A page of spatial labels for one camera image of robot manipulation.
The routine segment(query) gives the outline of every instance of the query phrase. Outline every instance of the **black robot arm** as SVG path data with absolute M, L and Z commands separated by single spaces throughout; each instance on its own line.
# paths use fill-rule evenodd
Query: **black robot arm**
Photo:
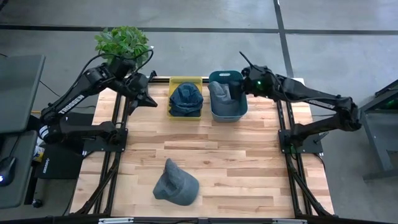
M 115 57 L 110 65 L 103 63 L 90 68 L 79 75 L 75 84 L 56 102 L 42 110 L 40 121 L 43 124 L 39 134 L 47 143 L 62 142 L 65 139 L 95 139 L 101 137 L 106 143 L 117 143 L 118 130 L 115 125 L 106 121 L 100 125 L 70 126 L 62 122 L 63 117 L 88 96 L 96 95 L 105 88 L 110 88 L 129 99 L 131 114 L 138 106 L 156 107 L 157 103 L 149 96 L 149 80 L 156 76 L 155 71 L 147 78 L 141 73 L 126 77 L 135 66 L 129 60 Z
M 241 83 L 231 84 L 231 94 L 239 96 L 237 92 L 245 92 L 254 96 L 270 98 L 274 101 L 283 100 L 291 103 L 306 102 L 336 113 L 327 119 L 310 124 L 295 124 L 286 144 L 300 147 L 310 135 L 340 129 L 343 131 L 356 131 L 361 128 L 360 112 L 351 97 L 331 95 L 306 87 L 301 82 L 273 74 L 266 66 L 253 65 L 244 55 L 250 66 L 242 70 L 244 80 Z

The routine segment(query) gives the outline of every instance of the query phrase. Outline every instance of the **computer mouse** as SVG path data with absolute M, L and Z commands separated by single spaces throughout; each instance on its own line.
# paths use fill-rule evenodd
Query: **computer mouse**
M 17 159 L 9 156 L 0 161 L 0 187 L 11 184 L 14 180 L 15 164 Z

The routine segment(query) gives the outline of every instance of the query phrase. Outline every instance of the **blue hat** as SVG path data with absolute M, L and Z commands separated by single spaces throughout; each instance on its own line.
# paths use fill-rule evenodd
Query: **blue hat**
M 198 180 L 167 159 L 164 172 L 153 191 L 155 198 L 187 206 L 195 201 L 198 192 Z

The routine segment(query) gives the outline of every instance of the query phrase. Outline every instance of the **metal bracket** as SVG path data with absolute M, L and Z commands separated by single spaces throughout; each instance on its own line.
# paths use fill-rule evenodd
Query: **metal bracket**
M 306 138 L 303 145 L 294 148 L 292 147 L 289 137 L 290 130 L 279 130 L 278 131 L 280 150 L 284 154 L 295 154 L 295 153 L 323 153 L 322 145 L 320 144 L 320 137 L 318 134 L 313 134 Z
M 100 218 L 98 224 L 119 224 L 119 223 L 133 223 L 134 218 Z
M 123 152 L 127 144 L 128 132 L 127 128 L 118 128 L 120 142 L 117 145 L 108 144 L 103 138 L 96 138 L 95 140 L 85 141 L 83 150 L 86 152 Z
M 274 219 L 272 220 L 273 224 L 307 224 L 306 220 L 294 220 L 294 219 Z

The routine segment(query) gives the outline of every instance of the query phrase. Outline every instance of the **plastic basket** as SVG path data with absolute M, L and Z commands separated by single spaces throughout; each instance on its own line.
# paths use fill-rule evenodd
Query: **plastic basket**
M 220 84 L 228 84 L 231 81 L 243 80 L 242 74 L 237 71 L 217 71 L 213 72 L 209 76 L 209 83 L 216 81 Z M 219 116 L 214 114 L 213 109 L 211 109 L 211 113 L 213 115 L 213 119 L 217 122 L 237 122 L 243 115 L 248 112 L 248 100 L 246 99 L 246 95 L 242 93 L 241 100 L 239 102 L 240 106 L 240 114 L 237 116 Z
M 178 117 L 178 116 L 172 116 L 169 113 L 169 110 L 171 109 L 170 107 L 170 96 L 173 94 L 174 90 L 184 82 L 190 82 L 193 83 L 195 86 L 198 87 L 199 92 L 202 93 L 201 88 L 202 88 L 202 79 L 201 77 L 170 77 L 169 81 L 169 99 L 167 100 L 167 116 L 170 118 L 172 121 L 199 121 L 201 118 L 201 110 L 200 110 L 200 116 L 199 117 Z

